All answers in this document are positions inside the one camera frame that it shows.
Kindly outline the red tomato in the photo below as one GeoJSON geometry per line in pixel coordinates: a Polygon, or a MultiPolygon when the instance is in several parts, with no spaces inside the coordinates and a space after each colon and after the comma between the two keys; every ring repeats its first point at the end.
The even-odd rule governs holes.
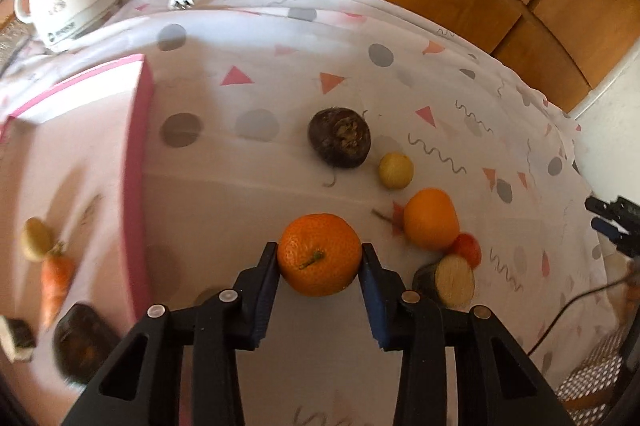
{"type": "Polygon", "coordinates": [[[445,250],[445,253],[446,255],[460,256],[469,264],[472,270],[477,269],[482,262],[480,243],[470,233],[460,233],[445,250]]]}

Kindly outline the smooth orange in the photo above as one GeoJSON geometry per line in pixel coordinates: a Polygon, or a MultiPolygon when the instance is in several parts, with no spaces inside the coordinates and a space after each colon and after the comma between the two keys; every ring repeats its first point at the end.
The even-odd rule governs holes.
{"type": "Polygon", "coordinates": [[[413,245],[431,251],[448,248],[460,234],[454,203],[446,192],[432,187],[420,190],[409,199],[402,225],[413,245]]]}

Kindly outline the orange with stem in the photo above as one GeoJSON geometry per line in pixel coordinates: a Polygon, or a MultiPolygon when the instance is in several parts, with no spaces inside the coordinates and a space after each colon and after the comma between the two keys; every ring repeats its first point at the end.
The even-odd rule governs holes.
{"type": "Polygon", "coordinates": [[[352,284],[362,248],[358,234],[344,219],[312,213],[285,228],[277,257],[281,275],[298,294],[326,297],[352,284]]]}

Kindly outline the small yellow potato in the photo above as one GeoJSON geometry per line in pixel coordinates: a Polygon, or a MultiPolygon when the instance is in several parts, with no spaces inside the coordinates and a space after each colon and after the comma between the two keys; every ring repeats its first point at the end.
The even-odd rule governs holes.
{"type": "Polygon", "coordinates": [[[378,179],[389,190],[403,190],[413,179],[413,163],[401,153],[387,153],[378,163],[378,179]]]}

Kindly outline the dark eggplant piece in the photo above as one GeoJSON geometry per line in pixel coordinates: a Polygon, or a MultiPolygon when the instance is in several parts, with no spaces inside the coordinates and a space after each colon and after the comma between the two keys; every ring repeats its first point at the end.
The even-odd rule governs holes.
{"type": "Polygon", "coordinates": [[[55,325],[52,351],[58,374],[85,387],[120,342],[120,336],[91,305],[76,302],[55,325]]]}

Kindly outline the cut dark vegetable piece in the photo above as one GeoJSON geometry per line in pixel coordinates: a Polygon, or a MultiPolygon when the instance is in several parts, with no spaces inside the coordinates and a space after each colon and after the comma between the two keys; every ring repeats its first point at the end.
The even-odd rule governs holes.
{"type": "Polygon", "coordinates": [[[461,309],[474,297],[474,273],[464,258],[448,255],[416,271],[412,289],[439,307],[461,309]]]}

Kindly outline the cut white vegetable chunk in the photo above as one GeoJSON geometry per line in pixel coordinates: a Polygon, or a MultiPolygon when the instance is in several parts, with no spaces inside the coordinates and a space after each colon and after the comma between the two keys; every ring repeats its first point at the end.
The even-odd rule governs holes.
{"type": "Polygon", "coordinates": [[[0,335],[2,350],[11,363],[32,360],[36,339],[26,321],[0,316],[0,335]]]}

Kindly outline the carrot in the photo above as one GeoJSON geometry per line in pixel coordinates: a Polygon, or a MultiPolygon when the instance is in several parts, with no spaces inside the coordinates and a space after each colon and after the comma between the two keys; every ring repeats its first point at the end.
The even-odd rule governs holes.
{"type": "Polygon", "coordinates": [[[44,256],[41,267],[41,325],[48,330],[62,309],[73,283],[76,265],[57,242],[44,256]]]}

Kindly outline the yellow potato in box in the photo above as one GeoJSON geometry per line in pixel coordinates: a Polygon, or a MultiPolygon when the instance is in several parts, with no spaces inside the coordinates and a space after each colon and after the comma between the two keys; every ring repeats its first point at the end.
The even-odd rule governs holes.
{"type": "Polygon", "coordinates": [[[25,221],[20,234],[20,247],[27,260],[43,261],[53,246],[50,230],[40,219],[29,218],[25,221]]]}

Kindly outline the pink shallow box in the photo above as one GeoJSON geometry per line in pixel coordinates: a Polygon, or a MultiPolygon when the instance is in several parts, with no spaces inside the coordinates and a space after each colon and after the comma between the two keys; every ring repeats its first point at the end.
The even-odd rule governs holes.
{"type": "Polygon", "coordinates": [[[36,425],[60,424],[78,390],[54,365],[41,265],[21,252],[21,228],[39,218],[73,258],[65,309],[87,302],[118,334],[130,330],[151,303],[142,158],[153,89],[145,57],[122,57],[26,100],[1,130],[1,312],[37,342],[32,360],[3,359],[1,378],[36,425]]]}

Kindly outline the dark beetroot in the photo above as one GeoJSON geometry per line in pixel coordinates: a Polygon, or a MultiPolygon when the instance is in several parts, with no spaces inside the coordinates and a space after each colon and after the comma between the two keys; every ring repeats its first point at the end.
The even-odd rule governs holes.
{"type": "Polygon", "coordinates": [[[308,123],[311,148],[329,166],[354,169],[367,159],[371,132],[363,117],[346,107],[321,109],[308,123]]]}

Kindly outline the white patterned tablecloth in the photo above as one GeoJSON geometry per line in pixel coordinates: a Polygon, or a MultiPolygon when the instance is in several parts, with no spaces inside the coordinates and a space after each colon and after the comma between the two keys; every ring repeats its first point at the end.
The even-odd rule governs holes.
{"type": "Polygon", "coordinates": [[[179,309],[232,284],[307,213],[342,217],[405,281],[434,253],[388,217],[445,191],[482,249],[474,301],[530,352],[551,386],[616,325],[599,238],[575,166],[579,123],[479,48],[381,0],[122,0],[70,51],[29,43],[1,77],[1,130],[18,105],[93,67],[145,57],[154,89],[142,158],[151,303],[179,309]],[[311,148],[321,109],[361,115],[354,169],[311,148]],[[387,153],[413,179],[378,179],[387,153]]]}

